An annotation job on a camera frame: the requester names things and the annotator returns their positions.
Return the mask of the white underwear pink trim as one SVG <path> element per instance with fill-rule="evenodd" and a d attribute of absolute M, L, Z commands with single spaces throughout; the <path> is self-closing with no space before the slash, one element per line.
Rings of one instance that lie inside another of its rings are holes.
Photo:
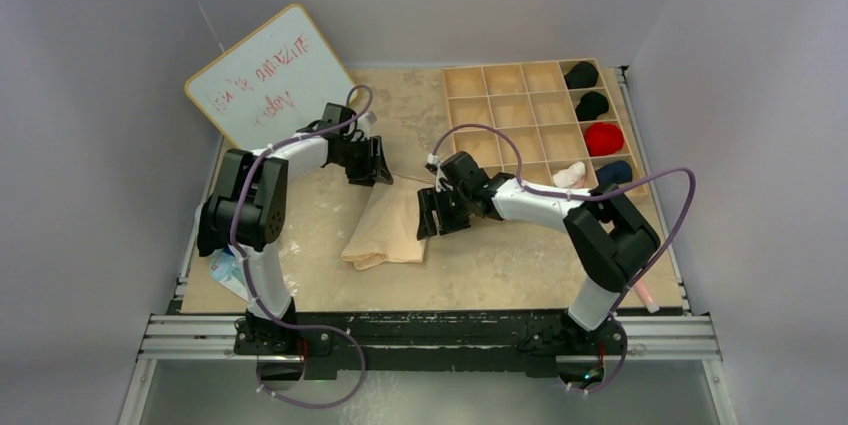
<path fill-rule="evenodd" d="M 561 189 L 584 188 L 587 180 L 586 165 L 577 161 L 552 174 L 553 184 Z"/>

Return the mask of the white whiteboard yellow frame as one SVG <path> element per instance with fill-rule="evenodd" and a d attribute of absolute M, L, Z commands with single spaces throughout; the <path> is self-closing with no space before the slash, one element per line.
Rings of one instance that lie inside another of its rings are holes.
<path fill-rule="evenodd" d="M 231 144 L 257 149 L 343 104 L 354 82 L 306 10 L 292 4 L 185 82 Z"/>

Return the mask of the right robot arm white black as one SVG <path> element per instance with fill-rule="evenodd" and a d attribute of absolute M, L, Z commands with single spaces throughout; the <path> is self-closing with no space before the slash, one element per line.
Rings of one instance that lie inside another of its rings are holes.
<path fill-rule="evenodd" d="M 493 176 L 466 152 L 445 160 L 429 155 L 432 187 L 418 191 L 417 239 L 465 230 L 472 217 L 521 221 L 564 232 L 586 277 L 561 326 L 564 344 L 584 352 L 601 336 L 616 302 L 659 250 L 660 239 L 616 185 L 558 189 L 499 172 Z"/>

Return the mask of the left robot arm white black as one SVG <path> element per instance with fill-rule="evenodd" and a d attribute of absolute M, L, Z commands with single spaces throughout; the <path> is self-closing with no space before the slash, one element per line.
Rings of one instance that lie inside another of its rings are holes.
<path fill-rule="evenodd" d="M 277 144 L 228 150 L 211 196 L 199 209 L 199 256 L 229 252 L 241 268 L 248 309 L 238 322 L 239 345 L 284 354 L 297 344 L 294 300 L 285 286 L 276 241 L 284 229 L 291 179 L 338 165 L 352 185 L 393 181 L 382 140 L 370 133 L 370 111 L 329 103 L 321 118 Z"/>

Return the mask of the cream beige underwear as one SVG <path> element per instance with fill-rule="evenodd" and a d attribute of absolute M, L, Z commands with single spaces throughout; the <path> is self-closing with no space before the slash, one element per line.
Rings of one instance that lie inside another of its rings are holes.
<path fill-rule="evenodd" d="M 375 184 L 341 260 L 357 270 L 385 263 L 423 263 L 427 241 L 417 238 L 417 192 L 424 188 L 423 181 L 406 177 Z"/>

